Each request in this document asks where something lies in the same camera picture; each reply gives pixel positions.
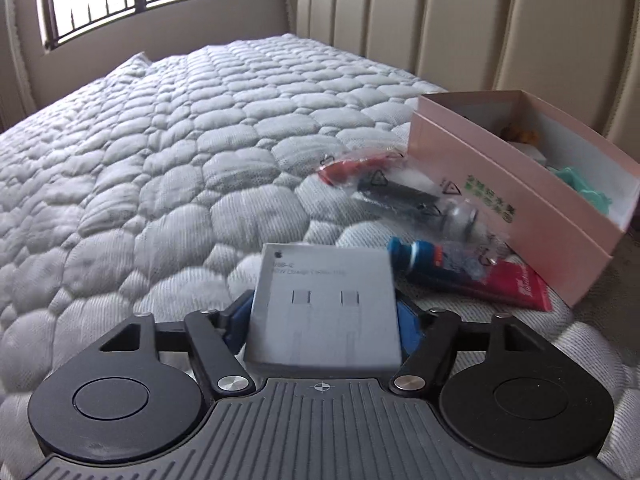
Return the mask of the red blue tube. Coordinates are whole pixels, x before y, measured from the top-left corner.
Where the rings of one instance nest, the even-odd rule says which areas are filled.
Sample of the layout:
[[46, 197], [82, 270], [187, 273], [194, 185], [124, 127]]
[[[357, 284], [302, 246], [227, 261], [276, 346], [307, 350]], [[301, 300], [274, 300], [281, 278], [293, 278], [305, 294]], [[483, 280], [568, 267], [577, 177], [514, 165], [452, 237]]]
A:
[[387, 250], [394, 272], [412, 284], [510, 307], [552, 310], [547, 284], [525, 263], [491, 260], [482, 250], [457, 242], [406, 244], [394, 237]]

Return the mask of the white cable box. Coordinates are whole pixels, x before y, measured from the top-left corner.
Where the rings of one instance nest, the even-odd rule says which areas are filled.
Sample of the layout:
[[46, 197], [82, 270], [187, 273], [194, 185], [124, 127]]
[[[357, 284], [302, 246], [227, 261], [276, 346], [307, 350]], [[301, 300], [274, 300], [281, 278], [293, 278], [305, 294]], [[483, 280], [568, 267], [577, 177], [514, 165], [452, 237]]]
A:
[[383, 249], [267, 244], [244, 348], [262, 377], [388, 377], [401, 364]]

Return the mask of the clear bag with parts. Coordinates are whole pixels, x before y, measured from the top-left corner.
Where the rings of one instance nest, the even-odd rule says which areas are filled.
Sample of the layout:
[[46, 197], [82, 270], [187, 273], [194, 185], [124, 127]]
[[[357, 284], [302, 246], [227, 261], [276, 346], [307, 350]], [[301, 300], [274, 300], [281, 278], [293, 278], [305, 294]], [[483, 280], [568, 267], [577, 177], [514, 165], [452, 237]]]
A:
[[510, 255], [506, 237], [488, 226], [486, 214], [454, 182], [434, 182], [397, 148], [360, 148], [328, 156], [317, 174], [324, 184], [422, 240], [473, 249], [487, 264]]

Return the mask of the green plastic tool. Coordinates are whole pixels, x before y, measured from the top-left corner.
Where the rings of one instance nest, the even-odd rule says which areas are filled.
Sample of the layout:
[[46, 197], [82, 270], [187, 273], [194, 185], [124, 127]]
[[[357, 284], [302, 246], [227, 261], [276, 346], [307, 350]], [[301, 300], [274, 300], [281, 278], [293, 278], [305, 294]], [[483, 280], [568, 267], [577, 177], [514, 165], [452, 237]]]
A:
[[549, 171], [572, 188], [579, 196], [582, 196], [600, 214], [608, 215], [612, 200], [606, 194], [593, 188], [575, 168], [563, 167], [556, 169], [549, 167]]

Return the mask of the orange toy figure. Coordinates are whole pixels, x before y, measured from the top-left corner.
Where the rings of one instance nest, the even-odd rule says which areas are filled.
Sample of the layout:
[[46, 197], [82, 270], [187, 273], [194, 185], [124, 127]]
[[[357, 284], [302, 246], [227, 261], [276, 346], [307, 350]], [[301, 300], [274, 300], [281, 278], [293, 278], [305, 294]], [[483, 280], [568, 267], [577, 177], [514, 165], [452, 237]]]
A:
[[519, 125], [509, 124], [503, 127], [499, 133], [503, 141], [537, 146], [540, 134], [535, 130], [527, 130]]

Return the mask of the quilted grey mattress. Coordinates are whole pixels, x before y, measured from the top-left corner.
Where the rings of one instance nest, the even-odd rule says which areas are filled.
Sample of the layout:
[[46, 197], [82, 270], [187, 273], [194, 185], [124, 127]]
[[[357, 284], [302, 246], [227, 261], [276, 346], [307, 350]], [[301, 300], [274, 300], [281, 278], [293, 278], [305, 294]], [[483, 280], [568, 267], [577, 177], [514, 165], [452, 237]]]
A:
[[[184, 319], [255, 295], [267, 244], [374, 248], [422, 238], [318, 177], [360, 148], [408, 153], [424, 94], [402, 70], [284, 35], [153, 62], [137, 54], [1, 137], [1, 474], [43, 462], [30, 419], [102, 464], [179, 445], [208, 409]], [[626, 231], [582, 300], [547, 284], [540, 312], [414, 288], [421, 308], [527, 324], [605, 388], [614, 418], [598, 459], [639, 474], [639, 240]], [[334, 457], [409, 431], [358, 429], [343, 378], [299, 377], [277, 403], [297, 440]]]

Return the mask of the pink cardboard box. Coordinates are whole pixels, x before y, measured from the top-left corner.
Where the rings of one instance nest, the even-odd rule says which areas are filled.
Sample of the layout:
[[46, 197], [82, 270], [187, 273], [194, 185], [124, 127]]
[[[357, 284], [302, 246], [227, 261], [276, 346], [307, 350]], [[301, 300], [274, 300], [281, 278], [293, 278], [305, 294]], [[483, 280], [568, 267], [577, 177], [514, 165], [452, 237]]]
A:
[[[509, 124], [537, 131], [539, 144], [503, 141], [500, 130]], [[454, 182], [569, 306], [582, 300], [610, 263], [639, 198], [638, 162], [524, 91], [419, 96], [408, 153], [434, 182]], [[608, 215], [549, 167], [575, 168], [612, 200]]]

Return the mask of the beige padded headboard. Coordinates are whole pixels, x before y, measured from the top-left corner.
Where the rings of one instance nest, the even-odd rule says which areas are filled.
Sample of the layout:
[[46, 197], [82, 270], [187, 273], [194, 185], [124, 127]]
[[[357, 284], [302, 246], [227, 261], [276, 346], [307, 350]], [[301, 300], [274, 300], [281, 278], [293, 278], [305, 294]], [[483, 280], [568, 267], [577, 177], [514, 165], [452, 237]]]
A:
[[297, 0], [296, 18], [449, 91], [534, 94], [639, 153], [639, 0]]

